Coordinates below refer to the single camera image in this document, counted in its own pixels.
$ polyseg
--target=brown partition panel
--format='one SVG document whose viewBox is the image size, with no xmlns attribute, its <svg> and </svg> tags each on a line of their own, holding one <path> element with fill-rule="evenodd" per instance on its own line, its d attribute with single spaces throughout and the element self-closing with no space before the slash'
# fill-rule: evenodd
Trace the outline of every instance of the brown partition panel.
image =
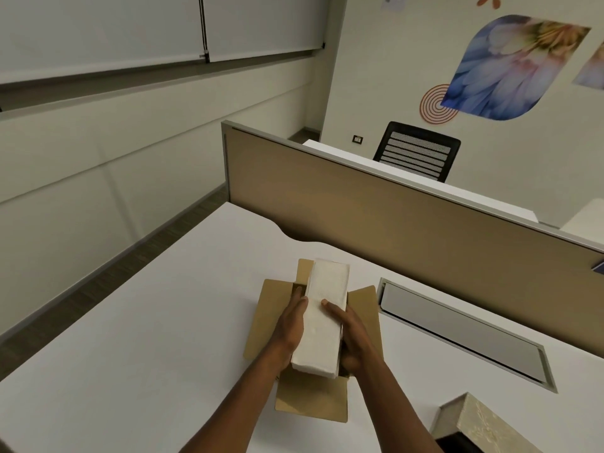
<svg viewBox="0 0 604 453">
<path fill-rule="evenodd" d="M 226 124 L 223 136 L 235 205 L 604 357 L 600 252 Z"/>
</svg>

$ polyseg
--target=floor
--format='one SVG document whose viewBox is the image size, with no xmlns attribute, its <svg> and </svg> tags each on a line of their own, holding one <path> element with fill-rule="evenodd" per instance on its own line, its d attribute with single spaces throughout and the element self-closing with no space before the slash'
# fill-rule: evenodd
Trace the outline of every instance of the floor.
<svg viewBox="0 0 604 453">
<path fill-rule="evenodd" d="M 319 135 L 313 131 L 300 130 L 290 137 L 290 140 L 297 143 L 304 143 L 308 139 L 318 141 Z M 65 297 L 1 343 L 0 381 L 225 203 L 227 201 L 226 192 L 225 186 L 207 197 L 195 208 L 137 246 L 80 289 Z M 0 442 L 0 453 L 2 451 L 3 447 Z"/>
</svg>

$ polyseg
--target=open cardboard box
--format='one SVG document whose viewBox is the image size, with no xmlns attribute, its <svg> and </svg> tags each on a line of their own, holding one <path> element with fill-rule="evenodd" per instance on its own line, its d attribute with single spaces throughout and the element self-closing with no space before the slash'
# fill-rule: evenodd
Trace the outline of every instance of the open cardboard box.
<svg viewBox="0 0 604 453">
<path fill-rule="evenodd" d="M 253 360 L 272 335 L 279 316 L 289 303 L 294 289 L 306 289 L 314 261 L 300 259 L 295 282 L 265 280 L 249 331 L 243 357 Z M 373 345 L 382 356 L 379 306 L 374 286 L 348 293 L 348 304 L 363 321 Z M 277 383 L 275 410 L 345 423 L 348 421 L 348 377 L 329 379 L 285 369 Z"/>
</svg>

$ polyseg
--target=person's right hand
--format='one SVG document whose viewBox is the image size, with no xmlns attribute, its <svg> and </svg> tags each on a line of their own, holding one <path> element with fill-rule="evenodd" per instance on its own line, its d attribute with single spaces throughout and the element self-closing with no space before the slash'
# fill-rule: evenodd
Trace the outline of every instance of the person's right hand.
<svg viewBox="0 0 604 453">
<path fill-rule="evenodd" d="M 346 346 L 342 349 L 341 363 L 348 372 L 358 374 L 368 359 L 377 356 L 365 325 L 349 305 L 346 306 L 346 311 L 328 302 L 327 299 L 323 299 L 321 305 L 329 316 L 342 323 Z"/>
</svg>

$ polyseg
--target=stack of napkins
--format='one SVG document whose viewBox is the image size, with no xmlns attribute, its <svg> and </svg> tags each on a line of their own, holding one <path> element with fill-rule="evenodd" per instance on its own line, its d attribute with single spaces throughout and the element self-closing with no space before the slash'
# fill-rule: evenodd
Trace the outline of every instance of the stack of napkins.
<svg viewBox="0 0 604 453">
<path fill-rule="evenodd" d="M 345 310 L 349 274 L 348 264 L 315 260 L 306 287 L 309 302 L 304 313 L 304 334 L 292 355 L 294 369 L 327 378 L 338 376 L 342 327 L 324 312 L 321 300 L 327 299 Z"/>
</svg>

